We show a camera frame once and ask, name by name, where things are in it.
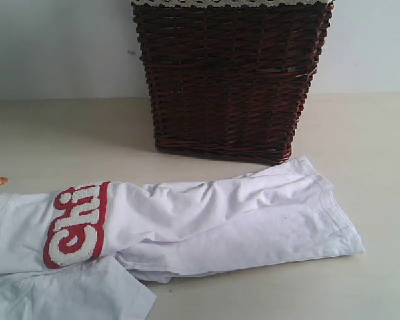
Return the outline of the white t-shirt red lettering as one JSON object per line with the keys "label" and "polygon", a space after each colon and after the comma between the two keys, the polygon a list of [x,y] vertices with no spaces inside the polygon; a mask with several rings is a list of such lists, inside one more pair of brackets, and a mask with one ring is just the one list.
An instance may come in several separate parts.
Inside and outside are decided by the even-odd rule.
{"label": "white t-shirt red lettering", "polygon": [[148,281],[359,254],[305,157],[209,182],[0,195],[0,319],[144,319]]}

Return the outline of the dark brown wicker basket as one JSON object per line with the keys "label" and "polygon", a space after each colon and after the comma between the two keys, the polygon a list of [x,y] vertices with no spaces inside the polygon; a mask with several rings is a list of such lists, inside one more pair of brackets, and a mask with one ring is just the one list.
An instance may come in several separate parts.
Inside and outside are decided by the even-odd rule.
{"label": "dark brown wicker basket", "polygon": [[159,151],[290,158],[333,3],[132,9]]}

